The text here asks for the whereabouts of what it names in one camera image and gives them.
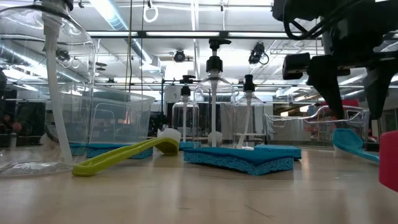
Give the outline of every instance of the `clear plastic bottle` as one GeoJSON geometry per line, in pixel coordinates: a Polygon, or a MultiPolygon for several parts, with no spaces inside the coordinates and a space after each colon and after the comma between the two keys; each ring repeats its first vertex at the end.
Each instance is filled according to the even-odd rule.
{"type": "Polygon", "coordinates": [[[199,110],[191,99],[191,89],[187,83],[191,82],[190,78],[195,78],[190,75],[184,75],[183,80],[185,85],[181,89],[181,99],[173,105],[172,127],[182,134],[182,141],[186,142],[191,139],[196,133],[193,126],[193,115],[199,110]]]}
{"type": "Polygon", "coordinates": [[[265,141],[264,103],[255,96],[253,76],[245,75],[244,96],[236,102],[234,142],[238,149],[254,149],[265,141]]]}
{"type": "Polygon", "coordinates": [[[203,147],[234,147],[234,87],[221,77],[223,61],[216,55],[221,44],[230,44],[224,39],[210,39],[213,56],[206,65],[208,76],[195,88],[194,102],[198,113],[194,116],[197,135],[194,141],[203,147]]]}
{"type": "Polygon", "coordinates": [[[0,176],[63,172],[86,156],[69,143],[88,140],[91,108],[82,101],[92,100],[95,45],[70,17],[74,0],[32,1],[0,11],[0,75],[13,83],[6,94],[0,90],[0,123],[18,142],[16,150],[0,151],[0,176]],[[61,82],[89,93],[62,93],[61,82]],[[57,128],[45,122],[46,110],[57,128]],[[66,125],[76,128],[68,132],[66,125]],[[79,138],[72,138],[76,133],[79,138]]]}

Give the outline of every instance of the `wooden table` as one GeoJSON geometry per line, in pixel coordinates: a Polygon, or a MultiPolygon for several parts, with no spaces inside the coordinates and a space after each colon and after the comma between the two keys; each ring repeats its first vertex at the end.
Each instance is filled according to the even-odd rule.
{"type": "Polygon", "coordinates": [[[294,171],[260,177],[156,153],[94,177],[0,179],[0,223],[398,223],[377,165],[302,154],[294,171]]]}

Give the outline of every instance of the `yellow-green plastic spatula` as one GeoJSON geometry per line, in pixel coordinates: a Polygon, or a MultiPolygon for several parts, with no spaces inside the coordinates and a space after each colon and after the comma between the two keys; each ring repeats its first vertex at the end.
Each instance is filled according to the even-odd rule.
{"type": "Polygon", "coordinates": [[[178,142],[176,140],[171,138],[154,138],[133,146],[124,146],[119,149],[114,149],[83,161],[73,168],[72,174],[82,177],[94,176],[97,172],[128,159],[131,156],[137,155],[151,147],[158,148],[165,155],[172,156],[178,154],[178,142]]]}

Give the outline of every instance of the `white ring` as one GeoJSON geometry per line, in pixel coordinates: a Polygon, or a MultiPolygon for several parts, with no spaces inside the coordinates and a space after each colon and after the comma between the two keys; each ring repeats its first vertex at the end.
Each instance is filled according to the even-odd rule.
{"type": "Polygon", "coordinates": [[[154,22],[156,19],[157,19],[157,17],[159,16],[159,11],[157,10],[157,7],[156,6],[152,6],[152,7],[145,7],[145,9],[144,9],[144,20],[146,21],[146,22],[154,22]],[[155,16],[152,18],[152,19],[148,19],[148,17],[147,17],[147,11],[149,10],[149,9],[155,9],[155,16]]]}

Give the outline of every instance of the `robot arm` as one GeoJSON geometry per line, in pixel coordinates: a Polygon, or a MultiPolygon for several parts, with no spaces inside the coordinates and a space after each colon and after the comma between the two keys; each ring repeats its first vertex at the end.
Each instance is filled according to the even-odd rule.
{"type": "Polygon", "coordinates": [[[324,97],[337,118],[343,118],[337,77],[350,74],[351,68],[365,67],[365,95],[373,119],[382,114],[388,86],[398,73],[398,51],[374,52],[390,31],[398,29],[398,1],[389,0],[275,0],[273,16],[284,22],[287,35],[294,40],[314,39],[322,35],[326,55],[288,55],[285,58],[285,80],[308,74],[308,84],[324,97]],[[311,21],[321,17],[310,31],[294,19],[311,21]],[[302,31],[295,36],[290,23],[302,31]]]}

